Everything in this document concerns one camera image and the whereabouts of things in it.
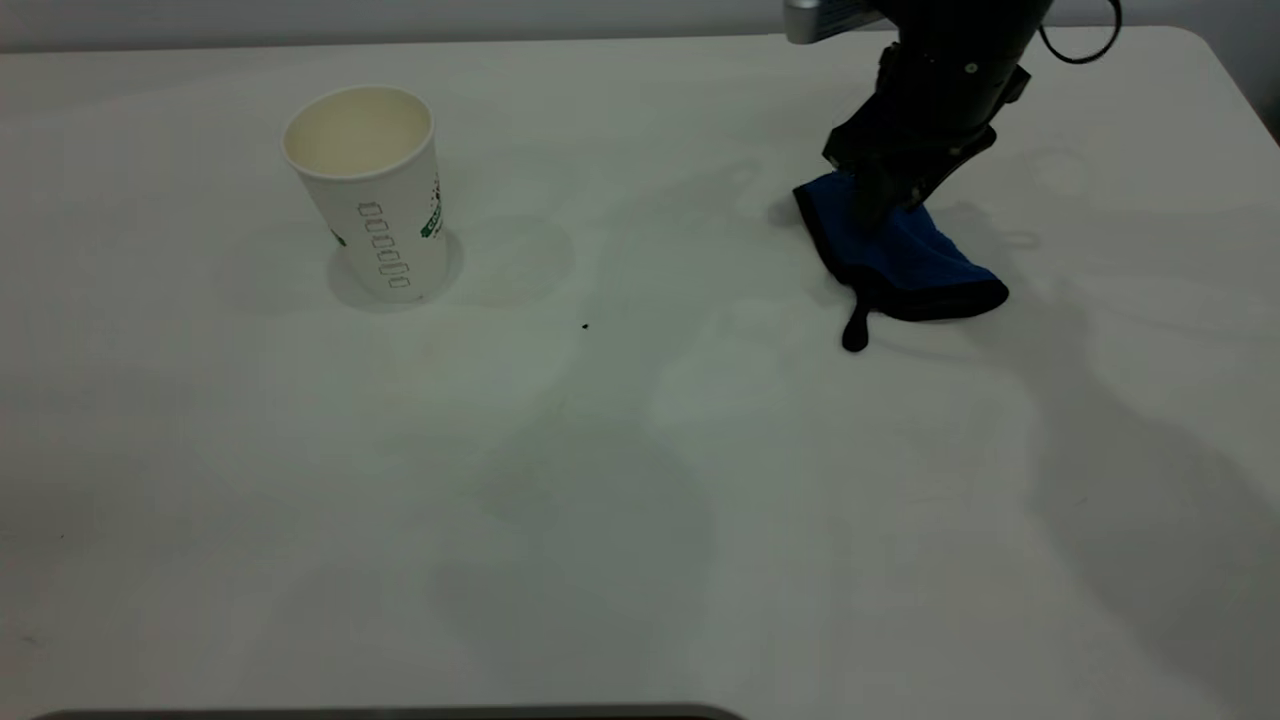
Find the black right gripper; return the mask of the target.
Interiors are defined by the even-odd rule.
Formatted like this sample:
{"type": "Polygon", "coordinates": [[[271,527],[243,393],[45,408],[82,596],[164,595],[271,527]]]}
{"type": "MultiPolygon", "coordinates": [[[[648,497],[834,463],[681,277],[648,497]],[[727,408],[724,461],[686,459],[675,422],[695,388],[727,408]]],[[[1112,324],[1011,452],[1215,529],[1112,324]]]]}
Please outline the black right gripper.
{"type": "Polygon", "coordinates": [[[913,211],[989,149],[995,117],[1029,81],[1016,58],[964,61],[904,42],[886,47],[872,96],[829,132],[822,151],[836,170],[852,174],[855,227],[877,231],[897,206],[913,211]]]}

